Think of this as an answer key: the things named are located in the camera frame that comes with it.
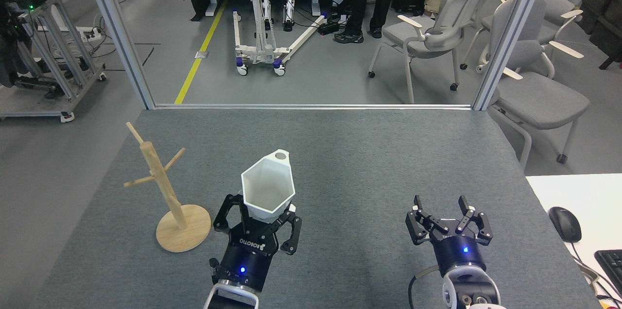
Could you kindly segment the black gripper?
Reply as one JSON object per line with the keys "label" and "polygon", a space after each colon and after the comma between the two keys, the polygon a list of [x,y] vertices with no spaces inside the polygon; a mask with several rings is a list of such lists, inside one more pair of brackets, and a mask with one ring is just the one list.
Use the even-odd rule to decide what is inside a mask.
{"label": "black gripper", "polygon": [[[227,215],[233,206],[239,206],[241,223],[230,228]],[[216,258],[209,260],[209,265],[214,269],[212,283],[228,280],[251,287],[256,292],[262,292],[271,261],[278,251],[276,232],[285,223],[291,224],[291,235],[282,243],[280,249],[288,255],[297,252],[302,219],[295,212],[296,206],[289,204],[272,223],[273,228],[267,223],[250,223],[250,230],[247,233],[247,207],[243,202],[243,196],[228,194],[213,222],[215,231],[226,233],[229,240],[222,262],[217,263]]]}
{"label": "black gripper", "polygon": [[[493,238],[488,216],[469,205],[465,196],[460,196],[458,205],[463,217],[455,228],[456,234],[449,232],[446,223],[424,211],[420,196],[415,195],[414,205],[406,214],[406,226],[411,240],[414,245],[431,241],[438,269],[442,274],[463,265],[474,265],[486,271],[477,243],[487,246]],[[470,222],[476,224],[478,228],[476,234],[473,231],[466,231]]]}

